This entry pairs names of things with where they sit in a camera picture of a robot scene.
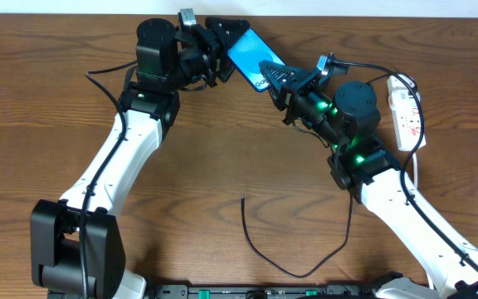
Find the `blue Galaxy smartphone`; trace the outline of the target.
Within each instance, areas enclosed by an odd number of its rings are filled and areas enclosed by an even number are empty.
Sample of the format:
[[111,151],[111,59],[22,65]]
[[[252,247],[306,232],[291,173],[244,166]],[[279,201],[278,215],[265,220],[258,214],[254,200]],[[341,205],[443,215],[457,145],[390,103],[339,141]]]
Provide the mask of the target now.
[[262,61],[272,61],[284,65],[276,53],[251,28],[227,51],[227,55],[234,67],[257,92],[263,92],[269,88],[259,64]]

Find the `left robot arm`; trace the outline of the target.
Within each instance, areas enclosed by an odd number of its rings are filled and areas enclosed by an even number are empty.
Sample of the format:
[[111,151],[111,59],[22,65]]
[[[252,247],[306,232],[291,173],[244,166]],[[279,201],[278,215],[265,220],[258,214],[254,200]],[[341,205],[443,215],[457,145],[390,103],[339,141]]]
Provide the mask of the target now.
[[151,18],[136,30],[136,58],[122,66],[112,98],[115,120],[80,178],[57,201],[40,200],[30,216],[32,282],[65,298],[142,298],[146,280],[126,267],[118,218],[134,181],[162,144],[180,108],[181,91],[227,81],[229,51],[249,29],[244,19],[189,9],[178,22]]

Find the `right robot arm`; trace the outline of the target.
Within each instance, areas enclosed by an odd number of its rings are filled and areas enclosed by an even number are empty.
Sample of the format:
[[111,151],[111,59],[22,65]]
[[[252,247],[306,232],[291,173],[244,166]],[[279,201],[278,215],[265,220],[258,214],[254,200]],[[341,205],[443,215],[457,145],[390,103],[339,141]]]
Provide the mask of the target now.
[[425,200],[406,165],[385,149],[377,134],[381,115],[374,89],[349,81],[333,97],[324,94],[331,76],[351,65],[328,58],[313,71],[272,61],[260,68],[285,124],[300,121],[328,143],[335,183],[388,225],[433,281],[433,293],[478,298],[478,248]]

